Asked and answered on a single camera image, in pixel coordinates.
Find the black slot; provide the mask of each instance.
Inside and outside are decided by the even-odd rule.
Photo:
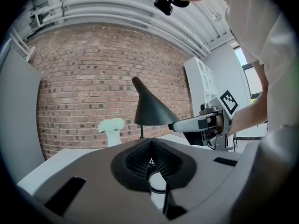
[[[72,177],[58,192],[45,204],[45,207],[57,215],[62,216],[75,196],[85,184],[86,180]]]
[[[218,157],[218,158],[214,159],[214,162],[218,162],[218,163],[222,163],[222,164],[234,167],[234,166],[236,166],[236,164],[237,164],[238,161],[231,160],[231,159],[224,159],[224,158]]]

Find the person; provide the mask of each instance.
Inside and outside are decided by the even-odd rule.
[[[233,117],[228,136],[265,121],[268,131],[297,124],[299,72],[295,32],[272,0],[225,1],[226,21],[262,84],[257,100]],[[223,126],[221,117],[217,117],[216,124],[218,128]]]

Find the gray surface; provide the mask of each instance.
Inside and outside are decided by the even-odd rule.
[[[10,49],[0,73],[0,151],[15,183],[44,162],[36,126],[41,74]]]
[[[168,140],[163,142],[192,156],[197,163],[197,172],[189,184],[171,191],[176,205],[188,211],[188,215],[172,222],[200,220],[200,223],[222,223],[247,180],[257,144],[238,154],[205,150]],[[77,176],[86,179],[86,183],[63,215],[67,220],[78,224],[168,223],[169,220],[154,206],[148,193],[126,189],[111,173],[110,165],[115,155],[138,143],[140,140],[81,156],[50,177],[34,198],[45,204],[71,177]],[[227,166],[214,162],[216,157],[239,162],[236,167]]]
[[[86,179],[63,217],[78,224],[161,223],[166,217],[154,206],[150,194],[126,189],[111,173],[112,159],[140,140],[85,154],[50,177],[34,194],[46,203],[73,176]]]

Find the gray wall panel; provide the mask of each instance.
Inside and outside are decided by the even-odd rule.
[[[0,151],[18,182],[44,162],[36,125],[41,74],[10,49],[0,73]]]

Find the black lamp shade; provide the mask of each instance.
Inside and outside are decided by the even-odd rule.
[[[166,105],[146,88],[138,77],[134,77],[132,83],[139,94],[135,124],[146,126],[169,125],[179,120]]]

